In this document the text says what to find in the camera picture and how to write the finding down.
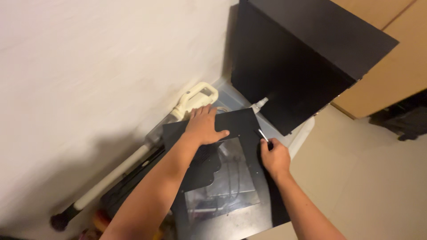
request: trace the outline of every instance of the screwdriver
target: screwdriver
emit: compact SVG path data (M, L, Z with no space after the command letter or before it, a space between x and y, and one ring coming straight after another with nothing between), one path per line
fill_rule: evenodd
M264 133L263 133L263 131L261 131L261 129L258 129L258 131L261 133L261 135L263 136L263 138L265 139L265 141L267 142L267 147L268 147L268 150L270 151L270 150L272 150L273 149L273 143L272 142L270 142L270 141L268 141L268 139L266 138L266 136L264 135Z

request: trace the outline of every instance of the hand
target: hand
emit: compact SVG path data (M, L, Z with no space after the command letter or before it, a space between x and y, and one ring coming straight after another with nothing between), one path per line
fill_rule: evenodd
M191 110L190 121L184 134L190 136L199 146L227 137L230 134L228 130L215 131L215 114L216 108L211 109L211 104Z
M273 143L273 149L268 150L267 142L261 139L261 158L267 171L274 181L278 178L290 176L289 166L291 157L288 148L276 138L269 139Z

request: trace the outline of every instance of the cordless vacuum cleaner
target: cordless vacuum cleaner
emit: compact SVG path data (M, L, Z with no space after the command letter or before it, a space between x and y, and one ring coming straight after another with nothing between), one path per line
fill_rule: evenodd
M82 209L84 209L92 200L98 197L104 190L138 161L144 161L149 156L147 153L155 147L161 139L162 125L178 122L184 119L193 108L199 108L218 99L218 91L206 82L200 82L180 98L178 104L173 110L145 137L144 144L134 152L129 158L121 163L116 169L109 173L98 184L93 186L79 200L71 204L65 211L50 218L51 226L57 231L64 231L69 221L73 219Z

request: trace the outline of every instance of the beige floor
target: beige floor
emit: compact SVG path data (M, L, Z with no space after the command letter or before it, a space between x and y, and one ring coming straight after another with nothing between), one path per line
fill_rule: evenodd
M367 119L332 106L291 163L291 173L323 214L349 239L427 238L427 135L400 142ZM296 239L292 224L249 240Z

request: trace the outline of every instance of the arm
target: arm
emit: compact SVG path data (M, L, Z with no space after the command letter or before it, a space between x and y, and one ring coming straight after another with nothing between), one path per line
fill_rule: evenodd
M193 109L185 133L148 172L118 210L101 240L149 240L175 199L199 146L217 142L229 131L216 132L216 108Z
M274 147L268 150L261 139L263 164L280 190L292 225L299 240L345 240L345 237L310 201L290 174L288 149L277 139L270 139Z

